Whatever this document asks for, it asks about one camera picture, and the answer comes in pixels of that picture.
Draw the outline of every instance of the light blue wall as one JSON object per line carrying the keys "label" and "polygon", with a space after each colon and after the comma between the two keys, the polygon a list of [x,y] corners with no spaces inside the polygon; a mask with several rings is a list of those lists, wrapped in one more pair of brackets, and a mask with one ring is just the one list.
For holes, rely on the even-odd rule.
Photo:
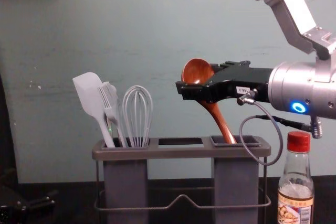
{"label": "light blue wall", "polygon": [[[336,0],[306,1],[320,26],[336,30]],[[287,44],[270,8],[254,0],[0,0],[0,28],[0,71],[21,183],[94,180],[91,149],[101,133],[72,84],[84,72],[112,82],[119,94],[134,84],[147,87],[154,99],[151,136],[200,136],[219,130],[203,108],[176,91],[189,59],[247,59],[267,68],[314,61]],[[219,104],[234,133],[242,119],[260,113],[234,100]],[[322,121],[325,137],[311,144],[312,173],[336,174],[330,165],[335,122]],[[289,130],[282,127],[285,137]],[[266,139],[275,156],[278,140],[269,122],[251,122],[245,132]],[[284,158],[269,175],[280,176],[283,165]],[[151,178],[210,172],[209,160],[150,164]]]}

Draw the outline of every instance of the blue led light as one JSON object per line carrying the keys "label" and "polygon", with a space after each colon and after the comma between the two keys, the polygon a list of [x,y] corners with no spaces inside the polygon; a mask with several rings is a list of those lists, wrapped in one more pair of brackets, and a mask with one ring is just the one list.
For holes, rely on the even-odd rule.
{"label": "blue led light", "polygon": [[292,109],[298,113],[305,113],[306,112],[306,107],[303,106],[301,103],[299,102],[295,102],[292,104]]}

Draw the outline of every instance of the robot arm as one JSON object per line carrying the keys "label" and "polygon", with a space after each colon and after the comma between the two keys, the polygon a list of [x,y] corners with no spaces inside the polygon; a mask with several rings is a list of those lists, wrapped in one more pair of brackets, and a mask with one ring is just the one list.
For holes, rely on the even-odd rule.
{"label": "robot arm", "polygon": [[307,54],[315,51],[316,62],[283,62],[274,69],[261,69],[250,68],[248,61],[229,61],[213,65],[215,75],[206,83],[178,81],[177,90],[185,100],[239,98],[242,105],[252,96],[280,111],[310,115],[312,135],[320,138],[318,117],[336,119],[336,37],[316,25],[305,0],[264,1],[288,43]]}

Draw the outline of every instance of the wooden spoon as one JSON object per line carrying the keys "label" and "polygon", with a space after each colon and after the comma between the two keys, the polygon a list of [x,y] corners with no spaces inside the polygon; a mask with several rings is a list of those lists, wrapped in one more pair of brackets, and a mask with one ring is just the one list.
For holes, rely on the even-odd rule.
{"label": "wooden spoon", "polygon": [[[203,84],[214,74],[215,72],[208,62],[202,59],[192,59],[184,66],[181,80],[189,84]],[[218,104],[207,103],[205,101],[198,101],[198,103],[201,104],[215,119],[225,142],[228,144],[236,144],[237,142],[227,127]]]}

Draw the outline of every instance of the utensil holder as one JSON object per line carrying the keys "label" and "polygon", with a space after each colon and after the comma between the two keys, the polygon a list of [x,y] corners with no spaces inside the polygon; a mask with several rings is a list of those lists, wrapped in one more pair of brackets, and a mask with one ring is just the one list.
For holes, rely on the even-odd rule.
{"label": "utensil holder", "polygon": [[[237,144],[222,143],[221,136],[193,138],[151,138],[144,148],[106,148],[99,141],[92,150],[97,165],[97,201],[99,216],[107,214],[107,224],[149,224],[150,211],[170,210],[185,199],[198,211],[212,210],[208,223],[257,224],[258,208],[270,205],[266,195],[267,170],[264,169],[264,202],[258,204],[258,163],[246,152],[238,136]],[[271,153],[270,145],[260,137],[244,136],[250,150],[258,157]],[[186,194],[178,195],[166,206],[148,205],[147,160],[159,158],[212,158],[212,205],[197,204]],[[103,161],[105,191],[99,191],[99,162]],[[102,207],[102,194],[105,207]]]}

